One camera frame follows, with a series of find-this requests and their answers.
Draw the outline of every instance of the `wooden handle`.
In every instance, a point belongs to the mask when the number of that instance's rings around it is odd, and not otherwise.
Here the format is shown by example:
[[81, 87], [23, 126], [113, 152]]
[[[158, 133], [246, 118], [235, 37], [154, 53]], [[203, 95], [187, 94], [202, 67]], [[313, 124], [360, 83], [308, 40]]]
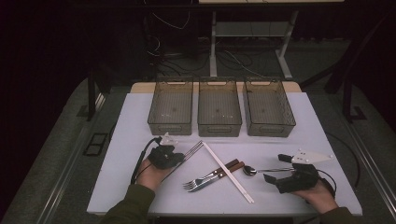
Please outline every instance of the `wooden handle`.
[[[230, 172], [234, 172], [235, 170], [238, 170], [242, 167], [245, 166], [245, 163], [240, 161], [238, 162], [236, 165], [234, 165], [233, 167], [229, 168]], [[219, 174], [219, 178], [223, 178], [224, 176], [226, 176], [227, 174], [223, 171]]]
[[[228, 169], [230, 169], [231, 167], [233, 167], [234, 165], [238, 164], [239, 160], [235, 159], [233, 161], [228, 162], [227, 164], [225, 164], [225, 167], [227, 167]], [[213, 175], [217, 175], [218, 173], [222, 172], [222, 168], [220, 167], [219, 169], [215, 170], [212, 172]]]

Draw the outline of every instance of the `white chopstick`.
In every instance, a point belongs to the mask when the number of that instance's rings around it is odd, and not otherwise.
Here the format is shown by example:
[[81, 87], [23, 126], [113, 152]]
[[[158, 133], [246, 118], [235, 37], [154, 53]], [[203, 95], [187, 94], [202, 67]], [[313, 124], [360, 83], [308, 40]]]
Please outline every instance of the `white chopstick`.
[[242, 187], [242, 185], [238, 182], [237, 179], [235, 179], [235, 177], [233, 176], [233, 174], [231, 174], [231, 172], [227, 169], [227, 167], [225, 167], [225, 165], [221, 162], [221, 160], [218, 158], [218, 156], [216, 156], [216, 154], [213, 152], [213, 150], [207, 145], [206, 142], [202, 142], [202, 144], [204, 144], [204, 146], [206, 147], [206, 149], [209, 151], [209, 153], [212, 155], [212, 157], [216, 160], [216, 162], [220, 165], [220, 167], [223, 169], [223, 171], [227, 174], [227, 176], [230, 177], [230, 179], [233, 181], [233, 183], [236, 185], [236, 187], [239, 189], [239, 191], [241, 191], [241, 193], [245, 196], [245, 198], [247, 199], [247, 201], [249, 203], [254, 203], [254, 200], [250, 197], [250, 195], [248, 194], [248, 192], [244, 189], [244, 187]]

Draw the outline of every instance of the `sleeve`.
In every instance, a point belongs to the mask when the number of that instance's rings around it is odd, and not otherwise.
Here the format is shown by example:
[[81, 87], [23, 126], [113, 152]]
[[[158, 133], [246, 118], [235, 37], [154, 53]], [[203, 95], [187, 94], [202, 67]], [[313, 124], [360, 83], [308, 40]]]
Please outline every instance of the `sleeve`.
[[155, 193], [141, 185], [131, 185], [125, 198], [112, 207], [100, 224], [146, 224], [149, 207]]
[[335, 208], [319, 216], [323, 224], [357, 224], [358, 221], [345, 207]]

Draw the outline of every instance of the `background table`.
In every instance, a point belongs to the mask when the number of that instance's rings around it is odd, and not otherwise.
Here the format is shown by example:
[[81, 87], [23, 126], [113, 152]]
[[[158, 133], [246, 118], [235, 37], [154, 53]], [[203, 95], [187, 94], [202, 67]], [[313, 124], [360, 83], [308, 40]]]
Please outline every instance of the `background table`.
[[[102, 215], [123, 199], [140, 152], [153, 137], [147, 124], [152, 93], [138, 93], [143, 86], [135, 84], [133, 93], [128, 94], [120, 113], [119, 122], [111, 139], [105, 161], [98, 176], [90, 204], [89, 213]], [[279, 161], [278, 154], [295, 155], [298, 149], [332, 155], [332, 148], [323, 132], [318, 118], [306, 94], [288, 92], [290, 106], [296, 119], [296, 127], [288, 138], [252, 137], [247, 135], [242, 95], [239, 95], [244, 123], [239, 137], [200, 137], [196, 123], [197, 98], [193, 97], [192, 135], [176, 136], [175, 152], [187, 152], [199, 140], [204, 140], [223, 162], [237, 158], [256, 169], [290, 167]], [[248, 203], [229, 178], [194, 193], [182, 188], [182, 183], [206, 175], [219, 166], [205, 148], [201, 148], [178, 170], [163, 181], [149, 209], [151, 216], [239, 216], [239, 217], [295, 217], [315, 214], [315, 210], [304, 200], [294, 195], [279, 194], [274, 185], [264, 181], [262, 175], [246, 176], [242, 170], [233, 174], [245, 187], [255, 203]], [[336, 158], [316, 164], [336, 181], [336, 201], [349, 208], [352, 214], [361, 215], [361, 206], [350, 187]], [[278, 178], [290, 176], [289, 172], [271, 173]]]

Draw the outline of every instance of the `knife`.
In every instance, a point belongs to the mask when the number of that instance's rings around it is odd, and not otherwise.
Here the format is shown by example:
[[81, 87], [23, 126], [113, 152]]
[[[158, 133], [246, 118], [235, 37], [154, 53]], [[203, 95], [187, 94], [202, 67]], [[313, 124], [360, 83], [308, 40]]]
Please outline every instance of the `knife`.
[[[234, 165], [234, 166], [232, 166], [231, 168], [229, 168], [229, 170], [230, 170], [230, 172], [234, 172], [235, 170], [238, 170], [238, 169], [240, 169], [240, 168], [242, 168], [242, 167], [244, 167], [244, 166], [245, 166], [245, 164], [244, 164], [242, 161], [240, 161], [240, 162], [238, 162], [236, 165]], [[227, 174], [223, 171], [223, 172], [219, 173], [218, 175], [215, 175], [215, 176], [213, 176], [213, 177], [207, 179], [206, 181], [204, 181], [203, 183], [201, 183], [201, 184], [198, 185], [197, 187], [195, 187], [195, 188], [193, 188], [193, 189], [190, 189], [189, 192], [195, 192], [195, 191], [197, 191], [197, 190], [203, 189], [203, 188], [205, 188], [206, 186], [208, 186], [208, 185], [210, 185], [210, 184], [213, 184], [214, 182], [216, 182], [216, 181], [222, 179], [222, 178], [223, 178], [224, 176], [226, 176], [226, 175], [227, 175]]]

